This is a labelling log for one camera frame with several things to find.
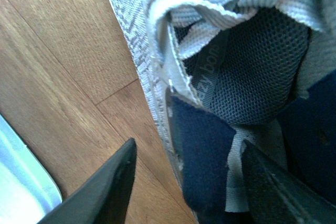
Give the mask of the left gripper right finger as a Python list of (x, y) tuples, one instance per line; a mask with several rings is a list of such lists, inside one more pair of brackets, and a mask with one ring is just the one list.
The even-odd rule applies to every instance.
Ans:
[(292, 176), (250, 141), (241, 165), (255, 223), (335, 223), (335, 206)]

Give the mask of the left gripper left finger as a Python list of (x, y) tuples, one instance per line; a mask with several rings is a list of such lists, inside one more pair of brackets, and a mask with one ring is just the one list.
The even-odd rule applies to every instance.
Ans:
[(137, 164), (128, 139), (75, 193), (39, 223), (125, 223)]

